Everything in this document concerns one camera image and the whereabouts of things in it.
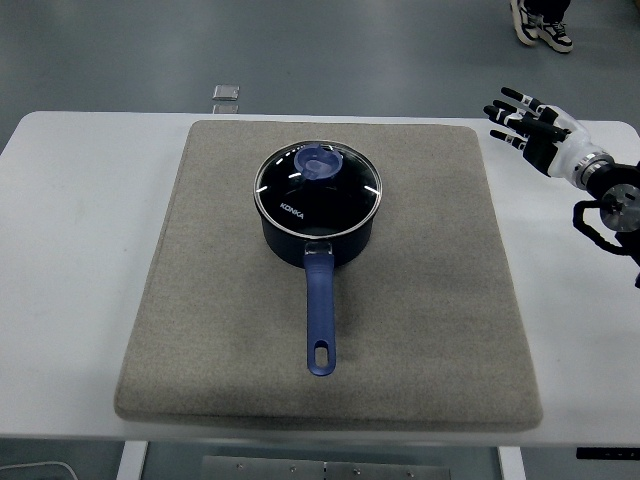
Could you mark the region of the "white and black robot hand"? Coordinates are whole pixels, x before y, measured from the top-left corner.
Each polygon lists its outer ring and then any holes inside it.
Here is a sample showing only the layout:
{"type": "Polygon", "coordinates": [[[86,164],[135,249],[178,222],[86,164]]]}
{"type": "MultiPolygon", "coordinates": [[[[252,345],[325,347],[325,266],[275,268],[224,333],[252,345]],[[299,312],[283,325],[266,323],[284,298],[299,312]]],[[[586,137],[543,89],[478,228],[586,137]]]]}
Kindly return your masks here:
{"type": "Polygon", "coordinates": [[[505,101],[495,100],[483,109],[500,127],[490,135],[518,150],[543,175],[585,189],[589,168],[613,162],[608,152],[592,143],[588,130],[560,107],[508,87],[501,93],[505,101]]]}

